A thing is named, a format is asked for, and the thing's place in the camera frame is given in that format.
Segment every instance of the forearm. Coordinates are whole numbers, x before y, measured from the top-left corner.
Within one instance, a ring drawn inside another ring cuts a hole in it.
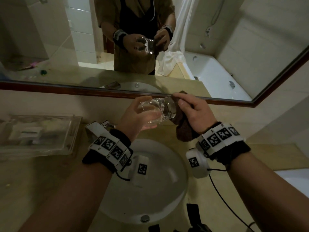
[[[117,29],[109,22],[102,22],[101,29],[103,34],[111,41],[113,41],[113,34]]]
[[[176,17],[175,14],[172,13],[168,16],[168,18],[166,19],[164,25],[169,25],[173,28],[173,31],[175,31],[176,28]]]
[[[263,231],[309,231],[309,199],[252,153],[239,155],[228,174]]]
[[[111,177],[100,163],[81,165],[19,232],[87,231]]]

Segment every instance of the clear plastic box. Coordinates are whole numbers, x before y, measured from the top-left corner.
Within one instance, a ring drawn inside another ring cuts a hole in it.
[[[82,118],[12,115],[0,125],[0,159],[69,155]]]

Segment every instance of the wooden mirror frame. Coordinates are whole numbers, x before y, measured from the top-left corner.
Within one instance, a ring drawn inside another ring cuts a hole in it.
[[[267,98],[283,82],[285,82],[291,75],[293,75],[308,60],[309,60],[309,46],[307,46],[307,48],[303,50],[279,75],[277,75],[271,81],[271,83],[269,83],[268,86],[264,88],[252,101],[240,101],[240,100],[206,98],[206,97],[201,98],[205,99],[208,104],[254,108],[257,105],[259,105],[265,98]],[[22,81],[1,81],[0,89],[40,92],[40,93],[83,95],[83,96],[131,98],[131,99],[134,99],[142,95],[151,95],[154,98],[163,98],[170,96],[169,94],[119,91],[119,90],[109,90],[102,88],[66,86],[58,84],[22,82]]]

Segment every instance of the white bathtub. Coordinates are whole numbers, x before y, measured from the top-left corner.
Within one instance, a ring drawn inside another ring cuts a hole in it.
[[[197,77],[212,98],[252,101],[246,91],[234,80],[233,77],[212,56],[185,52],[187,63],[183,64],[191,80]]]
[[[309,198],[309,169],[282,170],[276,173]]]

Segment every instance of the black and white square marker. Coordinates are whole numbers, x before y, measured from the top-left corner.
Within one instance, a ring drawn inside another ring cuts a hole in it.
[[[227,130],[227,128],[223,128],[219,130],[217,134],[223,141],[232,136],[232,134]]]
[[[101,143],[105,140],[106,137],[99,136],[98,139],[93,143],[96,145],[101,145]]]
[[[142,174],[142,175],[146,175],[146,172],[147,172],[147,165],[139,164],[137,173]]]
[[[119,163],[121,164],[122,167],[126,164],[127,160],[128,160],[128,157],[127,157],[126,154],[124,154],[122,156],[121,160],[119,161]]]
[[[106,139],[106,141],[103,142],[103,144],[101,146],[104,147],[106,150],[110,151],[114,147],[115,144],[116,143],[114,141],[112,141],[110,139]]]
[[[211,146],[207,143],[207,141],[206,141],[205,139],[203,139],[203,140],[200,142],[200,144],[201,144],[201,147],[203,148],[204,151],[209,150],[209,148],[211,147]]]
[[[116,160],[119,160],[122,154],[123,154],[123,150],[120,149],[118,146],[116,146],[111,152],[111,155],[114,156]]]
[[[189,160],[189,163],[190,163],[190,165],[191,165],[192,168],[198,167],[198,166],[199,166],[196,157],[190,158],[190,159],[188,159],[188,160]]]
[[[234,127],[229,127],[229,130],[232,132],[232,134],[234,134],[235,136],[239,136],[239,132],[237,132],[237,130]]]
[[[211,144],[212,147],[218,145],[221,140],[218,138],[216,134],[213,134],[207,138],[207,141]]]

